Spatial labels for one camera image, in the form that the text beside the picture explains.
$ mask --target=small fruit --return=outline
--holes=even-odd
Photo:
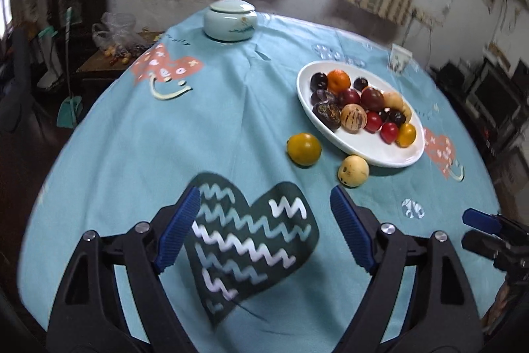
[[[354,89],[345,89],[338,94],[338,107],[343,108],[349,104],[360,104],[360,95]]]
[[[361,92],[368,85],[369,85],[368,81],[363,76],[359,76],[356,80],[354,80],[353,87],[357,89],[359,92]]]
[[[369,177],[369,165],[360,156],[346,157],[338,169],[338,179],[343,185],[357,187]]]
[[[401,124],[406,123],[406,116],[399,110],[391,109],[389,110],[388,121],[395,123],[398,127],[400,127]]]
[[[312,112],[330,130],[335,131],[340,127],[341,114],[338,105],[329,101],[318,102]]]
[[[312,105],[316,105],[318,102],[324,102],[324,101],[329,101],[334,104],[336,104],[337,102],[335,95],[333,95],[328,90],[323,90],[323,89],[315,90],[313,94],[310,95],[310,101],[312,102]]]
[[[365,130],[374,134],[382,126],[382,119],[377,112],[369,111],[367,113],[367,123]]]
[[[402,114],[406,117],[406,123],[409,123],[412,120],[412,109],[409,108],[409,105],[406,102],[402,104]]]
[[[317,89],[327,89],[327,75],[325,75],[323,72],[316,72],[311,78],[310,78],[310,89],[312,91],[315,91]]]
[[[351,87],[351,79],[346,72],[341,69],[334,69],[327,74],[329,85],[327,90],[337,95],[341,91]]]
[[[348,132],[356,133],[367,123],[367,114],[364,109],[357,104],[349,104],[342,110],[342,126]]]
[[[382,119],[383,123],[387,122],[388,121],[388,116],[389,116],[389,108],[384,108],[382,111],[380,111],[378,113],[378,115]]]
[[[373,87],[366,87],[360,96],[362,106],[369,111],[381,111],[384,109],[384,96]]]
[[[397,92],[384,92],[384,106],[386,108],[402,111],[403,103],[402,96]]]
[[[398,127],[395,123],[384,123],[380,128],[380,137],[386,144],[391,144],[397,139]]]
[[[298,165],[311,166],[321,156],[322,146],[314,135],[301,133],[288,139],[287,153]]]
[[[404,123],[398,130],[396,143],[399,147],[409,147],[417,137],[417,131],[412,124]]]

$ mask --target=jar lid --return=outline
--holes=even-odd
[[[220,0],[213,2],[210,5],[210,9],[217,11],[218,13],[248,13],[255,10],[255,7],[241,0]]]

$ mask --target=round table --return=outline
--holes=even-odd
[[[84,231],[124,233],[174,204],[193,182],[203,205],[176,263],[160,279],[198,351],[332,351],[370,276],[354,262],[330,210],[330,191],[346,155],[319,134],[296,95],[297,72],[328,58],[388,81],[427,131],[417,163],[371,167],[367,182],[348,193],[406,234],[448,233],[483,314],[503,274],[462,250],[468,228],[461,215],[469,207],[496,213],[498,202],[474,144],[429,76],[414,62],[395,75],[385,48],[279,16],[259,15],[250,40],[217,42],[204,35],[203,14],[167,30],[104,92],[42,186],[18,281],[37,321],[47,327],[62,273]],[[174,99],[154,96],[184,85],[192,90]],[[285,152],[287,139],[300,132],[314,134],[323,147],[308,169]],[[460,171],[454,175],[455,167]],[[220,237],[211,241],[215,231]],[[247,239],[265,249],[251,250]],[[116,276],[130,331],[146,340],[123,267]],[[414,269],[406,268],[385,339],[399,333],[413,277]]]

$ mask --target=oval plate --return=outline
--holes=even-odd
[[[327,74],[333,69],[342,69],[347,72],[351,78],[351,83],[359,76],[363,76],[369,81],[369,85],[382,92],[397,91],[383,79],[365,69],[360,69],[341,62],[311,62],[308,65],[305,65],[298,73],[296,89],[301,105],[314,126],[316,126],[318,130],[336,147],[347,154],[357,154],[372,165],[388,168],[404,168],[405,166],[410,166],[419,160],[424,152],[424,130],[419,117],[413,110],[413,107],[404,98],[404,101],[409,105],[413,113],[410,123],[417,129],[417,138],[412,145],[405,149],[400,148],[395,143],[390,145],[386,144],[382,141],[378,132],[371,134],[362,129],[356,134],[351,134],[343,127],[333,132],[312,113],[312,103],[310,102],[310,95],[312,94],[310,91],[310,78],[316,72]]]

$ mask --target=dark green heart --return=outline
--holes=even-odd
[[[269,289],[301,267],[316,247],[319,230],[310,205],[293,183],[276,184],[252,206],[235,184],[215,173],[200,173],[190,184],[200,188],[202,206],[184,244],[200,301],[216,326],[245,299]],[[274,201],[277,217],[270,205]],[[279,212],[286,201],[288,206]],[[247,239],[253,241],[255,261],[250,252],[243,252],[252,249],[248,243],[245,246]]]

